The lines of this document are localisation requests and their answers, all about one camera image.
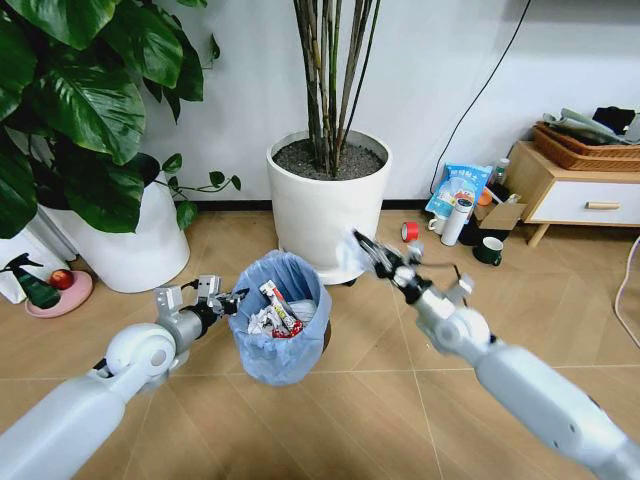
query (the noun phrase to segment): robotic arm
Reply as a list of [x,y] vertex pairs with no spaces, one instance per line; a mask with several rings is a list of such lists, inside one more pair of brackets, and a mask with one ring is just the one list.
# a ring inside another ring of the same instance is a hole
[[94,368],[60,384],[0,437],[0,478],[71,478],[120,424],[127,402],[162,384],[248,292],[219,293],[212,275],[188,285],[198,290],[194,305],[182,306],[180,287],[157,288],[155,324],[119,332]]
[[473,289],[467,276],[440,292],[404,257],[359,232],[356,241],[379,278],[391,281],[418,311],[416,324],[443,354],[462,357],[482,386],[544,444],[604,480],[640,479],[640,448],[582,390],[522,347],[507,345],[484,317],[460,305]]

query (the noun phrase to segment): red apple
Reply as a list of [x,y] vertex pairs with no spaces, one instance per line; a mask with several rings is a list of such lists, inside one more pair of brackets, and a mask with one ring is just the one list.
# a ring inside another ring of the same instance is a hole
[[69,270],[56,270],[51,274],[51,277],[49,277],[49,285],[58,290],[66,290],[73,285],[73,273]]

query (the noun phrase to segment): trash bag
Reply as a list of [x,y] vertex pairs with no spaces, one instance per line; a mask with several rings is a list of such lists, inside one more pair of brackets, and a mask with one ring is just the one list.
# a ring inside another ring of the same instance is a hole
[[[291,303],[311,299],[317,310],[307,326],[293,338],[272,338],[265,334],[251,335],[247,327],[251,315],[269,301],[260,292],[260,285],[273,280],[284,299]],[[230,317],[229,327],[240,352],[244,370],[256,380],[269,385],[297,383],[311,371],[320,359],[324,333],[329,322],[331,297],[313,268],[292,253],[272,251],[247,268],[233,288],[250,291]]]

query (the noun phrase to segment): tape roll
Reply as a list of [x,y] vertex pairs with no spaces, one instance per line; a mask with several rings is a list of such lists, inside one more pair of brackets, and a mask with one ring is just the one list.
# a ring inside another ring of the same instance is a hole
[[420,227],[416,222],[405,222],[402,224],[402,240],[411,242],[418,238]]

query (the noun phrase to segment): wooden cabinet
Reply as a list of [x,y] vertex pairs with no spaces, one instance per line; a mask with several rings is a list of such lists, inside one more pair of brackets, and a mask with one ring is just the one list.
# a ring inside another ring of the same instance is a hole
[[640,173],[565,170],[532,142],[518,142],[509,159],[506,186],[527,203],[522,220],[540,224],[531,247],[551,224],[640,226]]

